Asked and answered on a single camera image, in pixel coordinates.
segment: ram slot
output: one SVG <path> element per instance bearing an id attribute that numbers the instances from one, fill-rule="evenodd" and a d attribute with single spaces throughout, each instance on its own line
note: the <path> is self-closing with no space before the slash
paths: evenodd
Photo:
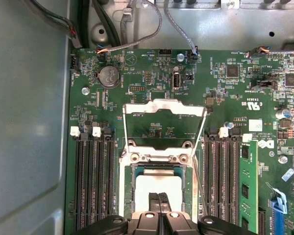
<path id="1" fill-rule="evenodd" d="M 218 194 L 219 194 L 219 142 L 214 141 L 210 143 L 210 156 L 209 156 L 209 181 L 210 189 L 210 215 L 218 216 Z"/>
<path id="2" fill-rule="evenodd" d="M 98 146 L 101 145 L 100 141 L 91 142 L 90 146 L 90 157 L 88 164 L 88 212 L 87 222 L 88 225 L 96 222 L 96 162 L 97 162 L 97 150 Z"/>
<path id="3" fill-rule="evenodd" d="M 229 141 L 220 143 L 220 187 L 219 187 L 219 218 L 229 221 L 229 177 L 230 177 L 230 160 Z"/>
<path id="4" fill-rule="evenodd" d="M 108 147 L 108 193 L 107 193 L 107 214 L 113 215 L 114 214 L 114 207 L 115 207 L 115 194 L 114 194 L 114 167 L 115 167 L 115 157 L 114 157 L 114 141 L 107 142 Z"/>
<path id="5" fill-rule="evenodd" d="M 232 141 L 230 144 L 230 190 L 229 190 L 229 203 L 230 203 L 230 223 L 239 224 L 239 166 L 240 154 L 239 143 Z"/>
<path id="6" fill-rule="evenodd" d="M 208 205 L 208 176 L 209 176 L 209 164 L 208 164 L 208 153 L 209 153 L 209 142 L 205 141 L 204 146 L 202 148 L 202 193 L 204 195 L 204 200 L 206 201 L 206 205 Z"/>
<path id="7" fill-rule="evenodd" d="M 78 141 L 76 148 L 76 185 L 75 185 L 75 230 L 86 227 L 87 205 L 87 161 L 89 154 L 89 141 Z"/>
<path id="8" fill-rule="evenodd" d="M 96 179 L 98 180 L 97 183 L 97 221 L 104 219 L 104 193 L 105 193 L 105 182 L 104 182 L 104 173 L 105 173 L 105 167 L 104 167 L 104 143 L 103 141 L 100 141 L 100 145 L 97 147 L 97 153 L 96 153 Z"/>

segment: green circuit board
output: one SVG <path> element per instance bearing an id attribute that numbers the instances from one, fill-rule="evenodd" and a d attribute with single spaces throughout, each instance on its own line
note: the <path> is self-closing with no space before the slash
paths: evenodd
<path id="1" fill-rule="evenodd" d="M 183 61 L 177 60 L 178 54 L 184 55 Z M 107 66 L 119 73 L 120 83 L 112 89 L 99 81 L 100 71 Z M 71 69 L 65 234 L 119 214 L 123 105 L 154 99 L 176 99 L 207 109 L 196 150 L 204 197 L 194 191 L 191 167 L 127 166 L 125 217 L 134 212 L 136 175 L 142 174 L 144 167 L 164 168 L 182 178 L 181 210 L 191 217 L 204 216 L 206 204 L 208 214 L 258 234 L 294 234 L 294 56 L 246 58 L 244 52 L 217 50 L 201 50 L 196 56 L 177 49 L 124 49 L 98 55 L 96 50 L 81 49 L 72 55 Z M 289 117 L 278 119 L 276 113 L 283 109 L 290 112 Z M 136 145 L 166 149 L 194 142 L 202 120 L 160 110 L 128 114 L 126 121 L 128 139 Z M 232 122 L 234 128 L 229 137 L 221 138 L 218 133 L 225 122 Z M 95 138 L 93 129 L 98 127 L 101 134 Z M 242 161 L 244 145 L 255 157 L 250 163 Z M 287 162 L 282 164 L 283 156 Z M 243 184 L 250 185 L 242 189 Z M 274 224 L 270 201 L 279 195 L 272 188 L 287 198 L 288 211 L 280 228 L 283 233 Z"/>

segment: capacitor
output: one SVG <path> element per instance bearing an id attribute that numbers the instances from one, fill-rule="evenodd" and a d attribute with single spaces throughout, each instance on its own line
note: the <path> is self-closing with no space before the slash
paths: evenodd
<path id="1" fill-rule="evenodd" d="M 100 70 L 98 80 L 106 89 L 116 88 L 120 82 L 120 73 L 116 67 L 106 66 Z"/>
<path id="2" fill-rule="evenodd" d="M 277 119 L 289 118 L 290 111 L 288 109 L 280 109 L 280 110 L 276 111 L 275 116 Z"/>
<path id="3" fill-rule="evenodd" d="M 88 87 L 83 87 L 83 88 L 82 88 L 82 94 L 83 94 L 83 95 L 88 95 L 89 93 L 90 93 L 90 90 L 89 90 Z"/>
<path id="4" fill-rule="evenodd" d="M 284 155 L 281 155 L 278 159 L 278 162 L 281 163 L 281 164 L 285 164 L 288 162 L 288 158 L 287 156 L 284 156 Z"/>
<path id="5" fill-rule="evenodd" d="M 178 62 L 183 62 L 184 59 L 185 59 L 185 56 L 184 56 L 182 53 L 179 53 L 179 54 L 176 56 L 176 59 L 178 60 Z"/>
<path id="6" fill-rule="evenodd" d="M 234 127 L 234 123 L 226 121 L 223 126 L 227 129 L 232 129 Z"/>

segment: motherboard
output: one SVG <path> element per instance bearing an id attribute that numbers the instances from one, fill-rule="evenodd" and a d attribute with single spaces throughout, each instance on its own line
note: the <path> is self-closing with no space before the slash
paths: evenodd
<path id="1" fill-rule="evenodd" d="M 165 191 L 194 222 L 294 235 L 294 55 L 79 49 L 71 71 L 65 234 Z"/>

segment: orange wire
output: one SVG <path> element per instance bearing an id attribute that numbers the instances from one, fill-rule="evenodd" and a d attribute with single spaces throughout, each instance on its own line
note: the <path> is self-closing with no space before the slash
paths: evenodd
<path id="1" fill-rule="evenodd" d="M 260 47 L 260 50 L 262 50 L 262 51 L 264 51 L 264 52 L 269 52 L 269 51 L 270 51 L 270 50 L 265 49 L 265 48 L 263 48 L 263 47 Z"/>
<path id="2" fill-rule="evenodd" d="M 100 53 L 103 53 L 103 52 L 107 52 L 107 51 L 108 51 L 108 49 L 105 48 L 105 49 L 102 49 L 102 50 L 100 50 L 100 51 L 97 51 L 97 54 L 100 54 Z"/>

